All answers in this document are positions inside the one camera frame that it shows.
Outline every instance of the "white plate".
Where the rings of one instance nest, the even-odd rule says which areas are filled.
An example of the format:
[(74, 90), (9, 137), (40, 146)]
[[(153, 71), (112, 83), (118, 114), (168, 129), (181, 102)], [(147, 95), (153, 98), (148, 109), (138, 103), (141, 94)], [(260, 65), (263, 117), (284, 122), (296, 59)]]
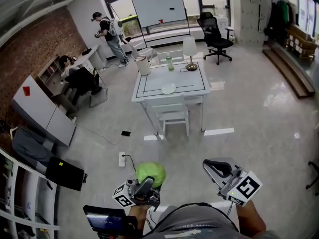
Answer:
[(176, 90), (176, 86), (174, 83), (166, 84), (165, 86), (162, 87), (161, 91), (164, 94), (171, 94)]

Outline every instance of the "camera screen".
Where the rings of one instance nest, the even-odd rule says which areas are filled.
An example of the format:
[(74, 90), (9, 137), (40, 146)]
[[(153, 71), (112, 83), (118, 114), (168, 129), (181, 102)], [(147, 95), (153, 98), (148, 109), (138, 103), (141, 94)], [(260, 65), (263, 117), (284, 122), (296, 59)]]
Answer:
[(121, 217), (95, 213), (88, 213), (86, 216), (94, 230), (124, 230), (123, 220)]

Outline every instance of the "red paper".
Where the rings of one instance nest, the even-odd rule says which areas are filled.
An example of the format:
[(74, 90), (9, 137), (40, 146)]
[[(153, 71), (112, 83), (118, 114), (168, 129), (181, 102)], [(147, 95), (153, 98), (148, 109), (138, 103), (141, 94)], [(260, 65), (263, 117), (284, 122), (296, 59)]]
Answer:
[(30, 87), (26, 86), (26, 87), (22, 87), (23, 88), (23, 92), (26, 96), (30, 96)]

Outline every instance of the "whiteboard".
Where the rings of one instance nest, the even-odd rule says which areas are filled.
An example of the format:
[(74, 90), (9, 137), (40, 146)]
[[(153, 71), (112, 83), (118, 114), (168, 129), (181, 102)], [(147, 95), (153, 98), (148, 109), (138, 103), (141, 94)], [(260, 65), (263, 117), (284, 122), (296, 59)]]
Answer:
[(186, 20), (183, 0), (132, 0), (141, 27)]

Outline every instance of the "white chair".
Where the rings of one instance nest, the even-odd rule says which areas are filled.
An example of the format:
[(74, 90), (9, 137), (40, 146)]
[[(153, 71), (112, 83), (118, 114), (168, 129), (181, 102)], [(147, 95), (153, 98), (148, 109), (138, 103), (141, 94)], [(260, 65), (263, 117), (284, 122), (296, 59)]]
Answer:
[(140, 51), (137, 51), (136, 47), (138, 47), (141, 44), (143, 44), (143, 42), (140, 42), (139, 44), (134, 45), (134, 46), (131, 45), (129, 42), (127, 44), (130, 46), (130, 48), (132, 50), (132, 57), (134, 59), (137, 59), (137, 57), (139, 55), (146, 55), (146, 58), (147, 58), (148, 61), (150, 61), (152, 58), (156, 57), (156, 52), (155, 52), (155, 50), (153, 48), (147, 47), (147, 48), (143, 48)]
[(145, 101), (147, 109), (155, 114), (156, 124), (164, 138), (166, 138), (166, 125), (181, 123), (185, 123), (186, 134), (189, 136), (188, 109), (184, 96), (145, 98)]
[(171, 56), (173, 63), (184, 61), (183, 49), (181, 49), (181, 50), (174, 50), (174, 51), (158, 53), (158, 59), (159, 59), (160, 64), (167, 64), (166, 57), (167, 57), (168, 53)]

